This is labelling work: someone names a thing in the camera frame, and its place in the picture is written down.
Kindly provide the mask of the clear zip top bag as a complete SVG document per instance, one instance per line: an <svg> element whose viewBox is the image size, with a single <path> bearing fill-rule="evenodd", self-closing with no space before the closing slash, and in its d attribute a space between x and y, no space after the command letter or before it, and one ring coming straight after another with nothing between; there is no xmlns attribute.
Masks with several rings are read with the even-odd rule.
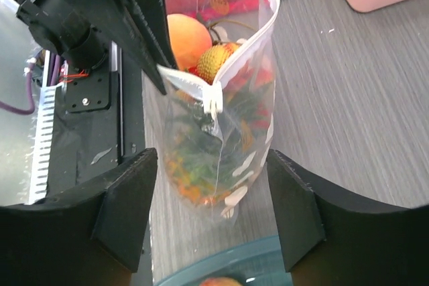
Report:
<svg viewBox="0 0 429 286"><path fill-rule="evenodd" d="M192 98L199 100L202 103L204 113L209 113L212 118L221 113L224 109L223 88L230 79L229 72L233 68L245 63L247 59L252 57L256 51L262 51L271 58L274 72L277 72L277 64L273 52L273 32L275 20L278 16L280 8L280 0L268 0L265 4L263 0L259 0L259 9L249 13L232 14L215 20L205 21L200 15L195 19L201 22L210 33L212 45L219 40L237 40L245 38L247 41L235 52L227 61L225 66L220 70L220 74L215 78L214 84L210 85L203 79L189 73L185 70L175 70L167 67L161 67L164 84L168 91L166 98L157 98L158 114L162 117L161 125L158 127L160 134L160 152L162 154L162 163L164 165L164 173L179 198L189 208L194 210L203 218L212 222L221 222L224 220L234 219L238 204L246 195L248 189L261 173L263 169L272 137L273 137L273 110L275 104L275 81L272 94L272 114L271 123L267 132L266 141L263 148L263 153L260 157L257 172L253 175L245 176L241 185L236 188L230 195L225 197L214 206L202 207L194 206L191 202L179 195L177 188L168 178L166 172L166 162L164 160L164 147L166 146L166 124L170 114L170 105L172 97L177 90L183 90Z"/></svg>

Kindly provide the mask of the orange toy pineapple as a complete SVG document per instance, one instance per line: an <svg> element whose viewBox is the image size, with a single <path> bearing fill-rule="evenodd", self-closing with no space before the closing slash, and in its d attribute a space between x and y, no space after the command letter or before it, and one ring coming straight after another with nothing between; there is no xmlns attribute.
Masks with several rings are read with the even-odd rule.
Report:
<svg viewBox="0 0 429 286"><path fill-rule="evenodd" d="M216 118L183 90L172 97L164 160L168 178L194 206L219 203L257 172L267 143L273 83L224 91Z"/></svg>

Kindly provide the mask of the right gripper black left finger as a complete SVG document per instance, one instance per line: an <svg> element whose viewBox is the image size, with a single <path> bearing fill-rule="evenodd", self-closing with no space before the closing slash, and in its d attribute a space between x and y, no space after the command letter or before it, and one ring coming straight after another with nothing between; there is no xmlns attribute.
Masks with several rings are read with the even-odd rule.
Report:
<svg viewBox="0 0 429 286"><path fill-rule="evenodd" d="M128 285L158 170L154 148L32 205L1 208L2 285Z"/></svg>

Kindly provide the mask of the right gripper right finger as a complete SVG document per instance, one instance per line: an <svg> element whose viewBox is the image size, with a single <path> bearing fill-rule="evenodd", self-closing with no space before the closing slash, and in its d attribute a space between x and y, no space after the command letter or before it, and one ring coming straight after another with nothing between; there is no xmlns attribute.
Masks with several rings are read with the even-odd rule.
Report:
<svg viewBox="0 0 429 286"><path fill-rule="evenodd" d="M293 284L428 284L427 206L356 194L276 150L268 153L267 174Z"/></svg>

